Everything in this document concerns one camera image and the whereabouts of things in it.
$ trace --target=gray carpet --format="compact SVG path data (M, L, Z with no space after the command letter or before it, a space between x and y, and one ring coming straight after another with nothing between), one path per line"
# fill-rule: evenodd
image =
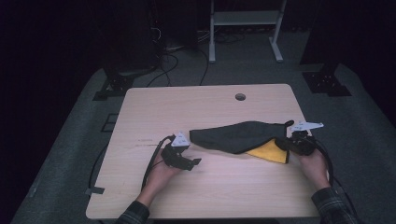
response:
M278 44L285 61L276 63L268 34L246 35L240 42L217 45L217 61L210 64L203 85L287 83L291 85L307 121L325 127L313 135L329 150L334 174L343 184L360 218L366 223L394 223L396 220L396 131L356 74L343 65L336 76L352 96L329 97L310 92L303 71L317 71L320 65L299 65L309 33L281 33ZM201 49L207 53L208 45ZM205 56L184 49L173 53L177 67L169 72L172 86L199 85L205 72ZM175 59L164 57L163 67ZM146 85L162 71L139 77L134 88ZM118 113L122 97L93 101L106 80L103 70L92 75L64 124L29 194L13 223L99 223L89 220L85 210L92 167L111 133L101 132L108 114ZM151 87L166 86L165 76ZM318 223L313 218L281 218L279 223Z

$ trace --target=hole in table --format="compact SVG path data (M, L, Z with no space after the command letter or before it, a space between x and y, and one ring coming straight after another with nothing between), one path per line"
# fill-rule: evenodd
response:
M235 95L235 99L238 100L238 101L244 101L246 98L247 97L246 97L246 95L244 93L237 93Z

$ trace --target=person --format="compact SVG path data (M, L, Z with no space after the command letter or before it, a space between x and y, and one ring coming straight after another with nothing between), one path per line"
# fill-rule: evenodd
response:
M302 165L303 173L317 190L311 199L320 214L320 223L359 223L331 187L327 178L326 160L320 151L315 149L309 156L296 156ZM173 176L181 171L162 162L161 151L153 164L156 165L148 175L146 186L143 187L136 200L120 215L116 224L146 223L149 218L149 207L155 196L166 187Z

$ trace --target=white shelf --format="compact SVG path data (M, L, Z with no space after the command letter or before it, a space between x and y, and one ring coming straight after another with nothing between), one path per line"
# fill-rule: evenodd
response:
M228 11L215 12L214 25L276 24L279 11Z

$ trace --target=yellow cloth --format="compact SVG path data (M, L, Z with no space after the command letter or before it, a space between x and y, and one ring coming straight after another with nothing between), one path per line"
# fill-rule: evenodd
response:
M255 156L268 161L275 161L280 163L289 162L289 152L284 151L276 146L275 138L265 143L260 147L256 147L246 152L250 156Z

